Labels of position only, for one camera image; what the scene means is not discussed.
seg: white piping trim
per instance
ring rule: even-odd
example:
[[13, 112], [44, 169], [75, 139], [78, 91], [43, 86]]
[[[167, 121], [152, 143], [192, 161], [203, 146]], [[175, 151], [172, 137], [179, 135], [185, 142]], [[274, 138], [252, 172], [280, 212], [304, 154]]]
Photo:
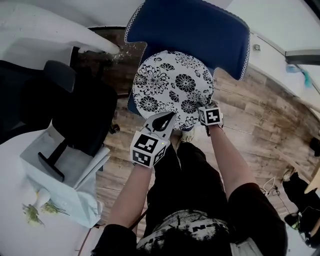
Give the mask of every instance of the white piping trim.
[[133, 14], [132, 18], [130, 19], [128, 25], [126, 26], [125, 32], [124, 32], [124, 42], [128, 43], [128, 34], [130, 31], [130, 28], [132, 26], [132, 24], [134, 23], [138, 13], [140, 12], [142, 6], [144, 5], [144, 3], [146, 2], [146, 0], [143, 1], [142, 4], [140, 4], [140, 6], [138, 7], [138, 9], [136, 9], [135, 13]]
[[[146, 51], [147, 47], [148, 47], [148, 44], [146, 43], [146, 44], [145, 44], [145, 47], [144, 47], [144, 49], [143, 49], [143, 53], [142, 53], [141, 58], [140, 58], [139, 67], [141, 66], [141, 60], [142, 60], [143, 56], [145, 55], [145, 51]], [[134, 90], [135, 90], [135, 89], [134, 89], [134, 85], [132, 85], [132, 89], [131, 89], [131, 91], [130, 91], [130, 95], [129, 95], [129, 98], [128, 98], [128, 102], [127, 102], [127, 104], [126, 104], [126, 107], [127, 107], [127, 109], [128, 109], [129, 111], [131, 111], [131, 110], [129, 109], [129, 99], [130, 99], [130, 97], [131, 97], [131, 94], [135, 95]]]
[[216, 67], [213, 71], [213, 74], [212, 74], [212, 78], [215, 79], [215, 76], [216, 76], [216, 71], [217, 71], [218, 67]]
[[244, 60], [244, 63], [243, 63], [243, 67], [242, 67], [242, 71], [241, 71], [241, 76], [240, 76], [240, 79], [239, 81], [241, 81], [245, 74], [246, 74], [246, 70], [247, 70], [247, 66], [248, 66], [248, 62], [249, 62], [249, 57], [250, 57], [250, 48], [251, 48], [251, 35], [249, 33], [249, 42], [248, 42], [248, 47], [247, 47], [247, 50], [246, 50], [246, 56], [245, 56], [245, 60]]

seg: wooden floor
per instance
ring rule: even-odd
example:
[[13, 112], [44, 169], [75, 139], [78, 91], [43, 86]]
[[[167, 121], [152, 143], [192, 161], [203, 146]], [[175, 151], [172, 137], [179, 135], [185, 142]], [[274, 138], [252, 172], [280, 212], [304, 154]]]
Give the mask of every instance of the wooden floor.
[[[98, 31], [103, 37], [121, 46], [121, 61], [116, 56], [114, 66], [104, 74], [105, 82], [111, 83], [118, 92], [131, 87], [143, 49], [142, 44], [124, 45], [123, 32], [122, 29]], [[75, 65], [91, 66], [94, 70], [97, 63], [106, 58], [110, 56], [79, 54]], [[248, 162], [261, 187], [270, 178], [276, 178], [281, 194], [270, 195], [268, 199], [284, 218], [288, 211], [296, 211], [296, 207], [289, 201], [279, 181], [287, 163], [279, 159], [273, 149], [277, 147], [294, 158], [311, 174], [317, 159], [309, 148], [309, 142], [318, 134], [320, 122], [282, 87], [251, 68], [248, 68], [243, 81], [234, 80], [223, 70], [216, 72], [215, 78], [213, 99], [219, 103], [223, 112], [224, 131]], [[104, 143], [110, 148], [111, 157], [103, 172], [97, 174], [97, 195], [104, 202], [101, 223], [107, 222], [110, 209], [130, 175], [133, 166], [129, 159], [129, 148], [135, 131], [142, 127], [144, 119], [127, 110], [127, 99], [120, 99], [114, 122], [120, 126], [121, 131], [106, 137]], [[193, 143], [218, 170], [210, 139], [203, 127], [196, 128]], [[138, 236], [142, 236], [144, 228], [145, 222], [142, 221], [138, 227]]]

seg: chair backrest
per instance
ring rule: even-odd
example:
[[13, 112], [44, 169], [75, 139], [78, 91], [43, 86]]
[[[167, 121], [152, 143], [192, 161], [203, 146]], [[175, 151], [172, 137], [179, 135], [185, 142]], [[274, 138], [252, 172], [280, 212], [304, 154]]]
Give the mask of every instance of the chair backrest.
[[203, 0], [145, 0], [124, 40], [180, 51], [241, 80], [250, 54], [250, 30], [239, 17]]
[[52, 125], [70, 146], [95, 156], [108, 134], [117, 100], [112, 87], [78, 73], [73, 92], [61, 94]]
[[0, 60], [0, 144], [50, 125], [54, 87], [42, 70]]

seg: chair armrest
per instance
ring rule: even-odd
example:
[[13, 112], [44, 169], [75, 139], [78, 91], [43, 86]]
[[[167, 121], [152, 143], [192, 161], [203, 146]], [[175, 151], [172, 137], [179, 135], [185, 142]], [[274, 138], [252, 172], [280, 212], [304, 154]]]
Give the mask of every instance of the chair armrest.
[[74, 91], [77, 73], [68, 65], [59, 61], [48, 60], [43, 72], [47, 79], [67, 92], [72, 93]]

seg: floral cushion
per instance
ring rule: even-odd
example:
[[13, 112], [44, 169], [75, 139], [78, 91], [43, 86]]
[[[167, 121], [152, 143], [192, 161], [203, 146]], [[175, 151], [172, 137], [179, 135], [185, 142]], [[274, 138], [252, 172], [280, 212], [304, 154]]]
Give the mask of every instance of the floral cushion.
[[176, 113], [175, 130], [199, 121], [196, 103], [208, 105], [214, 80], [198, 59], [178, 51], [162, 51], [146, 59], [133, 81], [133, 97], [145, 118], [166, 111]]

